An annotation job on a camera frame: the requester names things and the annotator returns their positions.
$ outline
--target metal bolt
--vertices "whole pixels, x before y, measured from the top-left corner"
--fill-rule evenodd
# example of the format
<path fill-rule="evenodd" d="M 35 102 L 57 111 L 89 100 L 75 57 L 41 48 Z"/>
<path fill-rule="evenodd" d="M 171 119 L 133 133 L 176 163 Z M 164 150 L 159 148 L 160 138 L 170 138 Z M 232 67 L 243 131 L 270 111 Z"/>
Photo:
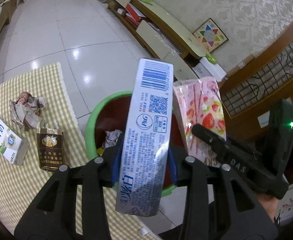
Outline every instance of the metal bolt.
<path fill-rule="evenodd" d="M 224 171 L 230 171 L 231 166 L 229 164 L 222 164 L 222 170 Z"/>
<path fill-rule="evenodd" d="M 187 157 L 185 157 L 185 160 L 188 163 L 194 163 L 195 162 L 195 158 L 193 156 L 187 156 Z"/>
<path fill-rule="evenodd" d="M 68 169 L 68 166 L 63 164 L 59 167 L 59 171 L 66 171 Z"/>
<path fill-rule="evenodd" d="M 103 163 L 103 158 L 102 158 L 102 157 L 96 157 L 96 158 L 94 159 L 94 162 L 95 162 L 96 164 Z"/>

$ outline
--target yellow gingham tablecloth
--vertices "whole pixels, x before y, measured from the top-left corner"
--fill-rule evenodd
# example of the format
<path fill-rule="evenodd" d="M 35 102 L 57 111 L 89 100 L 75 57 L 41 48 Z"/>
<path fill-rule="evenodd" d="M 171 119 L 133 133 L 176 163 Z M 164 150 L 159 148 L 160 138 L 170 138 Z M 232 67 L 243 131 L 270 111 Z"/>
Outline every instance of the yellow gingham tablecloth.
<path fill-rule="evenodd" d="M 1 84 L 0 118 L 17 135 L 26 138 L 30 143 L 22 166 L 10 164 L 0 153 L 0 220 L 11 233 L 14 232 L 33 198 L 52 174 L 39 168 L 36 131 L 20 130 L 18 125 L 11 121 L 9 101 L 16 100 L 23 91 L 28 91 L 35 97 L 46 98 L 47 107 L 42 111 L 41 116 L 48 125 L 53 126 L 56 121 L 62 127 L 66 164 L 77 167 L 88 162 L 85 141 L 72 110 L 60 63 L 24 73 Z M 81 194 L 79 187 L 76 207 L 78 233 L 82 233 Z M 151 231 L 144 237 L 140 236 L 140 229 L 146 226 L 135 216 L 123 215 L 115 211 L 116 192 L 114 190 L 104 188 L 104 200 L 113 239 L 160 239 Z"/>

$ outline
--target wall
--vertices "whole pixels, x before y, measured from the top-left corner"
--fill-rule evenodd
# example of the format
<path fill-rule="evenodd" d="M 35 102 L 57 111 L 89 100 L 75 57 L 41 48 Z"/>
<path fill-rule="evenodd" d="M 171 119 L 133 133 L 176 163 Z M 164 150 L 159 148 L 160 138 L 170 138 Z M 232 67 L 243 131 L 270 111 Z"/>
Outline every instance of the wall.
<path fill-rule="evenodd" d="M 212 55 L 229 71 L 258 56 L 293 22 L 293 0 L 154 0 L 191 32 L 211 17 L 229 41 Z"/>

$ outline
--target toothpaste box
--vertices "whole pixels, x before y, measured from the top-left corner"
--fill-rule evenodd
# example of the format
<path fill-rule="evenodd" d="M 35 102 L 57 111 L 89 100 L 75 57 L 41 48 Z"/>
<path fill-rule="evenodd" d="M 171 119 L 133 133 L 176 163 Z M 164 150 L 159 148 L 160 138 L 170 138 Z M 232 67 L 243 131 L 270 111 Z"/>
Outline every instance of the toothpaste box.
<path fill-rule="evenodd" d="M 121 158 L 116 201 L 120 213 L 148 217 L 158 212 L 170 139 L 172 87 L 172 64 L 140 59 Z"/>
<path fill-rule="evenodd" d="M 29 142 L 17 136 L 0 119 L 0 152 L 11 163 L 22 165 Z"/>

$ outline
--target pink strawberry package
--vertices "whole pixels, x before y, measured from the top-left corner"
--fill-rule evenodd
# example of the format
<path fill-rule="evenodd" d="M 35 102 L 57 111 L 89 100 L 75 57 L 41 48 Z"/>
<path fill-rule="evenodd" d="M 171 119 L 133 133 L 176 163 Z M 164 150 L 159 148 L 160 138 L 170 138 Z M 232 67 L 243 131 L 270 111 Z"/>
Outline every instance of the pink strawberry package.
<path fill-rule="evenodd" d="M 216 154 L 191 133 L 199 123 L 226 140 L 220 92 L 214 77 L 176 81 L 173 84 L 173 109 L 189 155 L 209 166 L 219 167 Z"/>

